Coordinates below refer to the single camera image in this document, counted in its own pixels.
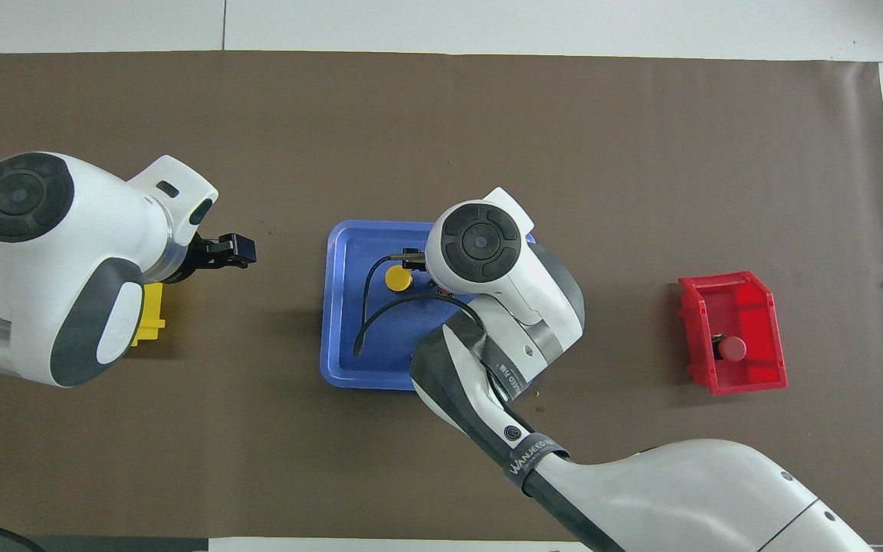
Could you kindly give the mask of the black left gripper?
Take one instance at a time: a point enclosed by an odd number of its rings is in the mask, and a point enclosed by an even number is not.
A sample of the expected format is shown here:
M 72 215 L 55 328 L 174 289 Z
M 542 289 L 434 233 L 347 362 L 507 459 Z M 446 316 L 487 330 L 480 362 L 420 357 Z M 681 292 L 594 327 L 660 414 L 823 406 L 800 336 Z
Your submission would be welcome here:
M 167 252 L 159 264 L 159 282 L 167 285 L 182 282 L 206 265 L 208 269 L 246 269 L 256 259 L 255 242 L 244 235 L 228 233 L 214 240 L 195 233 L 185 247 L 169 241 Z

